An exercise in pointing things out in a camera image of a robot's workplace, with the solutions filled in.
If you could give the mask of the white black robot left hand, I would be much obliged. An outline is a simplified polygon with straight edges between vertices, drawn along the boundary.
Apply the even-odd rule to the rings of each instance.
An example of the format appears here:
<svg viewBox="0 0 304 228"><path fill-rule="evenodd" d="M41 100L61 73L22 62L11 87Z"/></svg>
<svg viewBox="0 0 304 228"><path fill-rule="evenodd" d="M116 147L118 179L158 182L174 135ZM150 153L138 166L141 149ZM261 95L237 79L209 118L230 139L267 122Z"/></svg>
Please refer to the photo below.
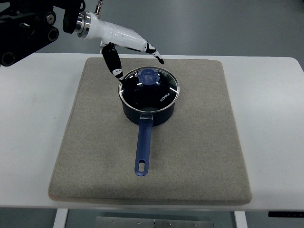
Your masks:
<svg viewBox="0 0 304 228"><path fill-rule="evenodd" d="M161 64L164 64L164 60L157 49L134 30L101 21L92 12L79 13L75 32L83 40L98 39L101 41L101 53L104 61L111 74L122 84L125 79L120 57L115 49L116 46L151 54Z"/></svg>

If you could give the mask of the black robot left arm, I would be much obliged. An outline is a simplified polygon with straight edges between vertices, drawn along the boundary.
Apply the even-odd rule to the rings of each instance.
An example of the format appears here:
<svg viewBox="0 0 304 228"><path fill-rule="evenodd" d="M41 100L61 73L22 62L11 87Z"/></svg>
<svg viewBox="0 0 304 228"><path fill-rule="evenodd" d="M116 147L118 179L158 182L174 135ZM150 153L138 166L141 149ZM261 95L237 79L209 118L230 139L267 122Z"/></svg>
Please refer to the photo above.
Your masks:
<svg viewBox="0 0 304 228"><path fill-rule="evenodd" d="M8 0L0 12L0 64L9 67L53 43L59 36L54 26L54 7L65 11L63 31L73 33L83 0Z"/></svg>

